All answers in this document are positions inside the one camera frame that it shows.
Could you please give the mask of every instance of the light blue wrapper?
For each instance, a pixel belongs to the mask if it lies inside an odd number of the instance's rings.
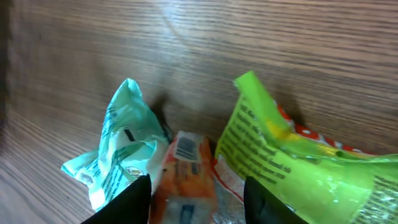
[[[138,84],[125,80],[106,110],[99,147],[63,164],[61,170],[87,185],[98,211],[140,175],[156,178],[169,141]]]

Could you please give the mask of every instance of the lime green packet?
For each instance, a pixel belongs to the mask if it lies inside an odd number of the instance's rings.
[[[141,175],[154,180],[168,146],[167,133],[137,82],[128,78],[109,103],[98,148],[67,161],[61,170],[87,185],[97,212]]]
[[[241,95],[215,152],[224,188],[242,201],[252,176],[308,223],[398,223],[398,154],[348,152],[300,136],[254,72],[235,84]]]

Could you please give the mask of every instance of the orange snack packet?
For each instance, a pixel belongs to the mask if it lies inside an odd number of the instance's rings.
[[[178,132],[162,161],[149,224],[209,224],[217,209],[209,142]]]

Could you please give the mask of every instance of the snack wrapper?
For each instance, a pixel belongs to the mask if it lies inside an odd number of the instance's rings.
[[[99,147],[61,169],[87,185],[91,206],[98,211],[141,175],[154,179],[168,145],[138,84],[127,79],[106,110]]]
[[[149,224],[209,224],[217,204],[207,138],[180,131],[158,177]]]
[[[241,95],[213,164],[234,202],[251,176],[308,223],[398,223],[397,154],[368,154],[294,124],[253,72],[235,84]],[[215,223],[244,223],[237,204],[220,204]]]

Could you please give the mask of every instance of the wood grain surface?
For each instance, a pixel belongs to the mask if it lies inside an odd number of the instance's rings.
[[[393,0],[1,1],[0,222],[93,214],[87,188],[60,167],[98,145],[127,77],[173,130],[217,140],[232,80],[253,69],[298,122],[398,152],[397,59]]]

